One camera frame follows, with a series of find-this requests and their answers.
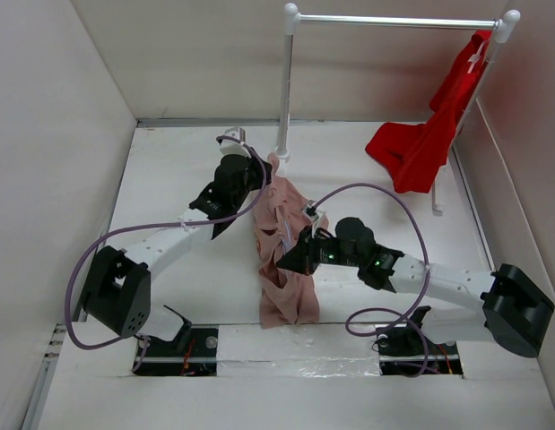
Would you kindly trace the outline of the pink printed t shirt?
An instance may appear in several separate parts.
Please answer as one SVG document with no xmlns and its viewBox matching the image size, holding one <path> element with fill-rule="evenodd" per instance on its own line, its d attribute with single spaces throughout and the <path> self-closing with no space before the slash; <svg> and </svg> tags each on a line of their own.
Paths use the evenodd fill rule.
<svg viewBox="0 0 555 430">
<path fill-rule="evenodd" d="M 280 161 L 275 155 L 270 155 L 268 162 L 273 168 L 272 182 L 253 208 L 261 261 L 260 324 L 272 329 L 285 324 L 318 323 L 320 306 L 313 278 L 277 267 L 277 262 L 297 244 L 299 232 L 309 225 L 303 213 L 308 199 L 289 179 L 276 174 Z"/>
</svg>

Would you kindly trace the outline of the light blue wire hanger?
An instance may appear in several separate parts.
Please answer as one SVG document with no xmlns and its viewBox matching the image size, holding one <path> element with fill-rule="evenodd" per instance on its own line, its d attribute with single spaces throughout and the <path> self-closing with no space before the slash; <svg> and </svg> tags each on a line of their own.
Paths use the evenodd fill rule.
<svg viewBox="0 0 555 430">
<path fill-rule="evenodd" d="M 279 215 L 279 222 L 282 228 L 282 238 L 281 238 L 282 250 L 283 250 L 283 253 L 286 254 L 295 245 L 294 235 L 293 235 L 292 225 L 291 225 L 291 216 L 284 208 L 279 208 L 277 210 L 277 214 Z"/>
</svg>

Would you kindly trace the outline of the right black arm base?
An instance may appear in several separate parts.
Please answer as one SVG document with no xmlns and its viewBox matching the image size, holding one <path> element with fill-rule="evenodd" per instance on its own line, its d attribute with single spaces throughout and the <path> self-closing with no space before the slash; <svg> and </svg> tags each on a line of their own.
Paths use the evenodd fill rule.
<svg viewBox="0 0 555 430">
<path fill-rule="evenodd" d="M 463 375 L 457 345 L 436 344 L 422 337 L 408 322 L 381 333 L 371 349 L 378 353 L 383 376 Z"/>
</svg>

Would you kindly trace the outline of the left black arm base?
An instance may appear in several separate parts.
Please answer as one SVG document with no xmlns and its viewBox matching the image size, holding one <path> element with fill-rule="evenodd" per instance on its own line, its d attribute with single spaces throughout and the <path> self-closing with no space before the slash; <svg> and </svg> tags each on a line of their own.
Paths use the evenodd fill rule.
<svg viewBox="0 0 555 430">
<path fill-rule="evenodd" d="M 194 326 L 181 317 L 180 333 L 172 341 L 137 336 L 133 374 L 148 377 L 210 377 L 217 375 L 218 325 Z"/>
</svg>

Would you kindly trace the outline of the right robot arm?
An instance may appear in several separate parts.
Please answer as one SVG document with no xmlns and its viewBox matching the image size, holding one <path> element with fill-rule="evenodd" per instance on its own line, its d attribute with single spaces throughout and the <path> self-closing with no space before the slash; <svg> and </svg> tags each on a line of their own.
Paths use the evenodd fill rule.
<svg viewBox="0 0 555 430">
<path fill-rule="evenodd" d="M 435 343 L 496 342 L 520 357 L 537 358 L 554 304 L 518 267 L 503 263 L 496 271 L 460 271 L 425 262 L 379 244 L 358 218 L 339 221 L 333 233 L 303 228 L 279 268 L 311 275 L 321 264 L 357 268 L 357 277 L 375 290 L 425 294 L 451 304 L 449 309 L 421 305 L 404 341 L 415 352 Z"/>
</svg>

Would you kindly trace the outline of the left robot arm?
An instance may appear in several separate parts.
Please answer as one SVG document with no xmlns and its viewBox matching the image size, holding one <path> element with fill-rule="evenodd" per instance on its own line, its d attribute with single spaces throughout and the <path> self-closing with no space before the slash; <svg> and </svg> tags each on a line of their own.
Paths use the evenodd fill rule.
<svg viewBox="0 0 555 430">
<path fill-rule="evenodd" d="M 152 282 L 193 248 L 219 236 L 252 209 L 248 196 L 271 183 L 272 166 L 257 156 L 225 155 L 213 180 L 180 219 L 154 228 L 141 242 L 104 246 L 93 257 L 79 305 L 119 338 L 149 336 L 171 355 L 189 347 L 187 320 L 152 302 Z"/>
</svg>

